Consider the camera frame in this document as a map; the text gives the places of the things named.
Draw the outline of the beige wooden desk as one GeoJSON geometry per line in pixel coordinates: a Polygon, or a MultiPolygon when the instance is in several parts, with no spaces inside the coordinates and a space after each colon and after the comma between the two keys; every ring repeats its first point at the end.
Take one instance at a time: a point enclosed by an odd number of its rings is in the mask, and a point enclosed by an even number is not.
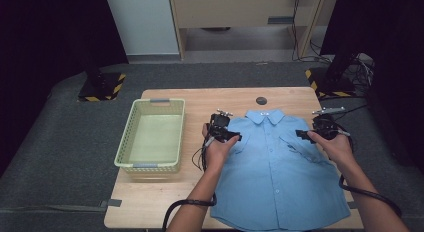
{"type": "Polygon", "coordinates": [[[296,55],[307,53],[309,40],[326,0],[170,0],[181,57],[185,56],[186,34],[195,28],[264,27],[269,16],[292,16],[296,55]]]}

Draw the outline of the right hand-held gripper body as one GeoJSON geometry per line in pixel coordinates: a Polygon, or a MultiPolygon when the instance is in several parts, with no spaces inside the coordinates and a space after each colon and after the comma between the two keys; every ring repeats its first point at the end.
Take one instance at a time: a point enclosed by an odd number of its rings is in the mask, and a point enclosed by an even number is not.
{"type": "Polygon", "coordinates": [[[312,123],[314,131],[327,140],[334,139],[338,134],[346,135],[347,132],[344,131],[332,117],[333,114],[344,111],[344,107],[322,108],[320,110],[313,111],[312,114],[315,115],[312,123]]]}

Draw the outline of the dark curtain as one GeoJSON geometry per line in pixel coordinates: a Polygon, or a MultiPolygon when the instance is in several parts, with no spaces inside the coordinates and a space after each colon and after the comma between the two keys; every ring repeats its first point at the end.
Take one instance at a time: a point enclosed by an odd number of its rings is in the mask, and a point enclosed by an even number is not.
{"type": "Polygon", "coordinates": [[[368,103],[394,156],[424,173],[424,0],[336,0],[321,53],[373,59],[368,103]]]}
{"type": "Polygon", "coordinates": [[[126,61],[107,0],[0,0],[0,177],[56,83],[126,61]]]}

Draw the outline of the light blue shirt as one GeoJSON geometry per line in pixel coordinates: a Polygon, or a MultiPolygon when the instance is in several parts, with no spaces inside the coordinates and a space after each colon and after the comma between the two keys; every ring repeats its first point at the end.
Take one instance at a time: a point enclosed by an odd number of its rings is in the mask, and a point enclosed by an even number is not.
{"type": "Polygon", "coordinates": [[[306,231],[350,216],[334,165],[296,135],[308,124],[280,110],[248,111],[228,129],[230,150],[217,188],[216,220],[241,231],[306,231]]]}

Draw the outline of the green plastic basket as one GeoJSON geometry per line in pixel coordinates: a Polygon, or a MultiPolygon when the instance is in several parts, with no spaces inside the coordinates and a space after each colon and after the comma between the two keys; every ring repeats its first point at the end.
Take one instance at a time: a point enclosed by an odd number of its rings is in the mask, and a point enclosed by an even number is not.
{"type": "Polygon", "coordinates": [[[126,172],[177,173],[181,161],[184,121],[184,99],[135,100],[114,164],[126,172]]]}

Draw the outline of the white panel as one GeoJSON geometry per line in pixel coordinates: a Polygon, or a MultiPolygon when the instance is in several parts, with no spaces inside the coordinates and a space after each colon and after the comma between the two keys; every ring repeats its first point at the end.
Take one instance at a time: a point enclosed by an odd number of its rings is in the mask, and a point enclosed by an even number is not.
{"type": "Polygon", "coordinates": [[[170,0],[107,0],[129,56],[178,55],[170,0]]]}

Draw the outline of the person's left hand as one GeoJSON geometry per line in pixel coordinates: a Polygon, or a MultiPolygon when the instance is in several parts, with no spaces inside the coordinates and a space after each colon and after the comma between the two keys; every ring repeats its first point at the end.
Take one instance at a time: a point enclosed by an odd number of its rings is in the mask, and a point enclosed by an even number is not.
{"type": "Polygon", "coordinates": [[[222,170],[230,149],[238,141],[219,142],[213,140],[206,148],[206,172],[218,173],[222,170]]]}

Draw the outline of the black stand with striped base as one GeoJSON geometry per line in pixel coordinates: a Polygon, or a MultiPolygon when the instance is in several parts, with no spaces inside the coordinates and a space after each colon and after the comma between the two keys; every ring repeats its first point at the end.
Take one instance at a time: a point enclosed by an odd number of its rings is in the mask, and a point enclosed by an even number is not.
{"type": "Polygon", "coordinates": [[[353,96],[355,86],[344,73],[351,65],[352,55],[336,55],[326,67],[309,68],[305,75],[310,87],[318,97],[322,96],[353,96]]]}
{"type": "Polygon", "coordinates": [[[96,65],[89,49],[80,44],[78,60],[87,75],[79,94],[79,101],[97,102],[114,100],[126,76],[122,73],[103,73],[96,65]]]}

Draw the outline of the grey tape strip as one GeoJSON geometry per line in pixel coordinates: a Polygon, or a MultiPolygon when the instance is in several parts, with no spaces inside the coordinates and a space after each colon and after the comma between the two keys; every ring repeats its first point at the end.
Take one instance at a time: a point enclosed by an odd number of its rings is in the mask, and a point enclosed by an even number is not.
{"type": "Polygon", "coordinates": [[[101,208],[107,208],[109,206],[120,207],[121,204],[122,204],[122,200],[120,200],[120,199],[108,199],[108,200],[101,201],[100,207],[101,208]]]}

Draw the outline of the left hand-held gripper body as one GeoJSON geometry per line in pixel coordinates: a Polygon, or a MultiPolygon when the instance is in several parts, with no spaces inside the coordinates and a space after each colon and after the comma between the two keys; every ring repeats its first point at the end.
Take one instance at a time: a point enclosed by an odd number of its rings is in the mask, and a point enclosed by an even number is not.
{"type": "Polygon", "coordinates": [[[229,131],[227,127],[230,123],[231,116],[232,113],[218,109],[216,113],[211,115],[208,134],[220,142],[225,142],[225,139],[229,139],[223,138],[222,134],[224,131],[229,131]]]}

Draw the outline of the person's right hand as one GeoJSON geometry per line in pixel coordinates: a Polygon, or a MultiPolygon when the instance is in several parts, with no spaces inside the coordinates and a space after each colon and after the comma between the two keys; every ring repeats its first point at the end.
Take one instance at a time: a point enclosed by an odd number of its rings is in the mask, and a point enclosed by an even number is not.
{"type": "Polygon", "coordinates": [[[337,135],[334,139],[327,140],[313,131],[308,131],[307,135],[322,147],[328,157],[336,163],[341,171],[356,163],[347,136],[337,135]]]}

